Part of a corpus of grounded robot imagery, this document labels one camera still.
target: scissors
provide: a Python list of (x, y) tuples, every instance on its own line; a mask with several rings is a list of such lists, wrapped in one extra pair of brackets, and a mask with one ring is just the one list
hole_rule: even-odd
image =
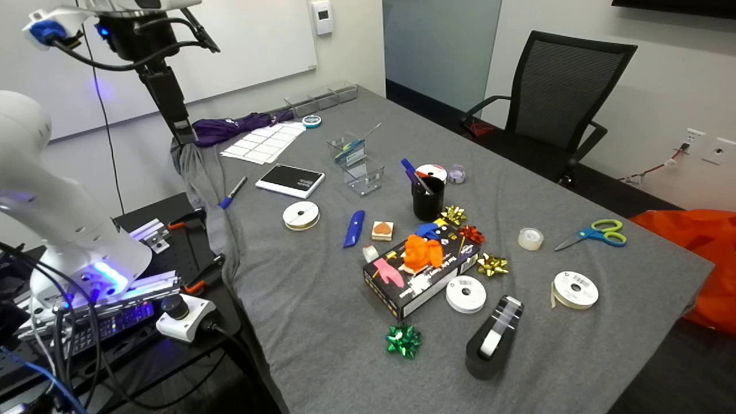
[(624, 249), (625, 245), (625, 235), (621, 232), (624, 222), (616, 220), (616, 218), (600, 218), (600, 220), (593, 220), (591, 228), (585, 228), (577, 232), (577, 238), (574, 242), (566, 242), (566, 243), (559, 243), (555, 251), (563, 251), (563, 249), (570, 249), (585, 238), (598, 238), (607, 245), (614, 245), (614, 249)]

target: white wall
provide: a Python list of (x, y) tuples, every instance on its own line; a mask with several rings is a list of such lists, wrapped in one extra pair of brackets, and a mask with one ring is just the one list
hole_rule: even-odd
[[(487, 95), (510, 91), (529, 30), (638, 44), (629, 71), (596, 120), (611, 135), (585, 164), (613, 176), (666, 161), (694, 126), (736, 138), (736, 21), (619, 10), (611, 0), (508, 0), (487, 77)], [(736, 151), (722, 166), (694, 150), (681, 164), (648, 174), (639, 188), (681, 207), (736, 209)]]
[(501, 0), (385, 0), (387, 77), (467, 111), (484, 99)]
[[(337, 28), (331, 36), (317, 40), (317, 71), (194, 104), (190, 107), (191, 120), (236, 117), (253, 111), (280, 107), (285, 105), (285, 99), (305, 96), (316, 89), (320, 91), (341, 80), (360, 82), (385, 95), (382, 3), (331, 0), (331, 7)], [(146, 207), (184, 188), (170, 166), (170, 133), (160, 114), (116, 125), (113, 141), (126, 209)], [(52, 169), (79, 179), (108, 207), (111, 215), (119, 214), (103, 132), (52, 142), (44, 161)], [(39, 243), (39, 236), (8, 215), (0, 215), (0, 238), (8, 243)]]

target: whiteboard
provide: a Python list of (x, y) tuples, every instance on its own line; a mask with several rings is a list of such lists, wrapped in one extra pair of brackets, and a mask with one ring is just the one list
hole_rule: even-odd
[[(27, 13), (59, 10), (72, 0), (3, 0), (0, 11), (0, 89), (17, 89), (38, 99), (54, 120), (54, 138), (90, 132), (103, 125), (93, 68), (59, 48), (39, 48), (24, 34)], [(253, 87), (317, 66), (316, 34), (307, 0), (203, 0), (191, 7), (222, 53), (182, 48), (169, 57), (186, 104)], [(88, 22), (96, 63), (129, 65), (103, 44)], [(190, 41), (184, 25), (178, 40)], [(111, 122), (156, 113), (136, 71), (96, 71)]]

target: black office chair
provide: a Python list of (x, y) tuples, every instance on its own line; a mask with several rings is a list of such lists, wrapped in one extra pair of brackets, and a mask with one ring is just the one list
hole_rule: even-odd
[[(484, 148), (574, 187), (575, 166), (607, 133), (593, 117), (635, 50), (638, 45), (630, 44), (531, 31), (510, 96), (484, 99), (463, 114), (461, 125)], [(510, 99), (506, 128), (477, 120), (477, 113), (497, 99)]]

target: orange cloth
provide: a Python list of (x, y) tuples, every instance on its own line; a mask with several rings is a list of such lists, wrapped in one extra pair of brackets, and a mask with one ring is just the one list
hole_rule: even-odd
[(736, 214), (644, 212), (632, 220), (715, 264), (686, 317), (736, 336)]
[(410, 235), (406, 242), (406, 267), (416, 274), (429, 264), (441, 267), (441, 243), (437, 238)]

